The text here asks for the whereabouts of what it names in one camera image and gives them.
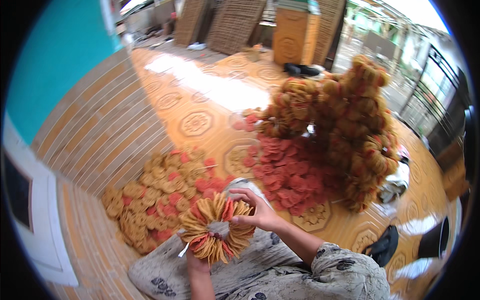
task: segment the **orange tiled wall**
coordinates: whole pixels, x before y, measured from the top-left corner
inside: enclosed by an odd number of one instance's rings
[[[31,145],[45,164],[95,196],[136,178],[151,152],[172,146],[126,49],[77,82]]]
[[[47,286],[59,300],[148,300],[127,271],[140,255],[118,235],[102,203],[79,187],[57,179],[60,225],[78,287]]]

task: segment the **sleeve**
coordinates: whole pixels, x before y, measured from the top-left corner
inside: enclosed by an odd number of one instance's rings
[[[344,299],[388,299],[385,270],[369,256],[325,242],[317,251],[309,284],[320,285],[324,296]]]

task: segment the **person's left hand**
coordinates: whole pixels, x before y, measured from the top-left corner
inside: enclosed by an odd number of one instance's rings
[[[208,265],[206,258],[198,259],[193,255],[193,251],[188,249],[187,255],[187,269],[188,273],[208,274],[210,275],[211,266]]]

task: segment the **hand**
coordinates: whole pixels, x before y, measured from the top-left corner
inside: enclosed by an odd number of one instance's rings
[[[236,196],[233,200],[243,200],[250,206],[255,207],[253,216],[234,216],[232,222],[234,224],[249,224],[257,226],[265,231],[275,231],[280,224],[285,220],[277,215],[273,209],[268,206],[264,199],[257,196],[250,189],[231,189],[232,194],[241,194]]]
[[[188,249],[187,255],[187,270],[188,273],[193,274],[207,274],[210,276],[210,266],[207,259],[198,259],[193,255],[193,251]]]

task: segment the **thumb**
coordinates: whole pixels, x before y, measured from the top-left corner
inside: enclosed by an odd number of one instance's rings
[[[232,218],[232,223],[254,225],[255,217],[254,216],[234,216]]]

